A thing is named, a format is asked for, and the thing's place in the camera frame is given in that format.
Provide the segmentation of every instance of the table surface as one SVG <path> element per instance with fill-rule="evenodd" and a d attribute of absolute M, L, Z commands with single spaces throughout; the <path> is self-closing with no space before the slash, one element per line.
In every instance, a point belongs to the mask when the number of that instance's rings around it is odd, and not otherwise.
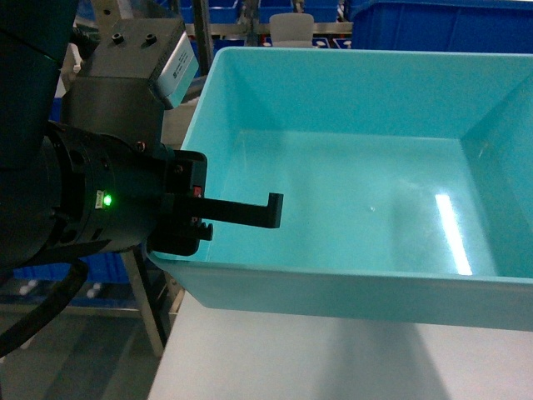
<path fill-rule="evenodd" d="M 533 399 L 533 332 L 215 310 L 187 294 L 148 400 Z"/>

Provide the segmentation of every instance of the bolt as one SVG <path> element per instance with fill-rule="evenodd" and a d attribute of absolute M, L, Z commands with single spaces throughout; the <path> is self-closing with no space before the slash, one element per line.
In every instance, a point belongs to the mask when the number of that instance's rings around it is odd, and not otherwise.
<path fill-rule="evenodd" d="M 145 37 L 148 44 L 153 44 L 157 42 L 157 37 L 153 33 L 148 33 L 148 35 Z"/>
<path fill-rule="evenodd" d="M 124 36 L 120 33 L 115 33 L 113 36 L 111 36 L 111 39 L 115 42 L 115 44 L 120 44 L 124 42 Z"/>
<path fill-rule="evenodd" d="M 135 146 L 137 147 L 137 151 L 140 153 L 144 153 L 147 150 L 147 144 L 144 142 L 137 142 L 135 143 Z"/>

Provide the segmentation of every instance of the green led light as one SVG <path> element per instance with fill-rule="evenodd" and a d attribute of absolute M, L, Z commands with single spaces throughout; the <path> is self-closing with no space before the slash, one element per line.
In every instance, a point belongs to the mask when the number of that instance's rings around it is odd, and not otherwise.
<path fill-rule="evenodd" d="M 110 194 L 106 194 L 106 195 L 103 197 L 103 203 L 104 203 L 104 205 L 106 205 L 106 206 L 108 206 L 108 207 L 111 206 L 112 201 L 113 201 L 113 197 L 111 197 Z"/>

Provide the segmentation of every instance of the cable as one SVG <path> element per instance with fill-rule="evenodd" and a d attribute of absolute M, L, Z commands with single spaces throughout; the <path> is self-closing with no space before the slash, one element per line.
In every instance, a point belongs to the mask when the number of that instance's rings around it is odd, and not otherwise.
<path fill-rule="evenodd" d="M 0 335 L 0 358 L 21 347 L 52 321 L 76 296 L 87 280 L 88 271 L 83 261 L 73 262 L 68 275 L 54 285 L 48 297 Z"/>

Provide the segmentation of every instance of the black cable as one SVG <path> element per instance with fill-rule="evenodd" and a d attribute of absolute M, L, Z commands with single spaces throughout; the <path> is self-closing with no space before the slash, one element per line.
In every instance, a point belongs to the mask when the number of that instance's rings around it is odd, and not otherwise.
<path fill-rule="evenodd" d="M 79 27 L 73 27 L 70 34 L 70 43 L 75 44 L 81 58 L 87 60 L 94 53 L 99 41 L 87 35 Z"/>
<path fill-rule="evenodd" d="M 73 262 L 68 275 L 53 286 L 48 297 L 0 335 L 0 358 L 21 347 L 52 321 L 87 281 L 88 271 L 89 267 L 83 261 Z"/>

